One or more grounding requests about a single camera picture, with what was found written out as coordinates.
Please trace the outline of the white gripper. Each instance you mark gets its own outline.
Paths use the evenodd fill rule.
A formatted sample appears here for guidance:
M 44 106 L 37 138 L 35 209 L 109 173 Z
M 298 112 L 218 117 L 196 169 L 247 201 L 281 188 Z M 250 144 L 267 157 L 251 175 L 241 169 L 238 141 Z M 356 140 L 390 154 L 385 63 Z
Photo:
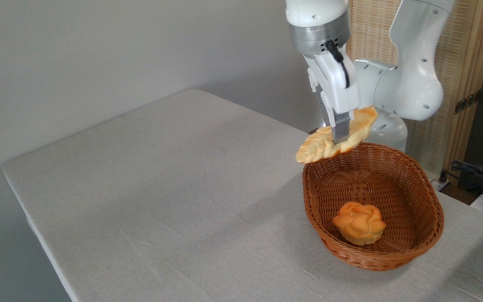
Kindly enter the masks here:
M 318 97 L 322 127 L 330 126 L 332 115 L 333 142 L 337 145 L 349 139 L 353 110 L 360 106 L 360 90 L 356 70 L 344 51 L 338 63 L 329 51 L 318 55 L 303 55 L 312 91 Z

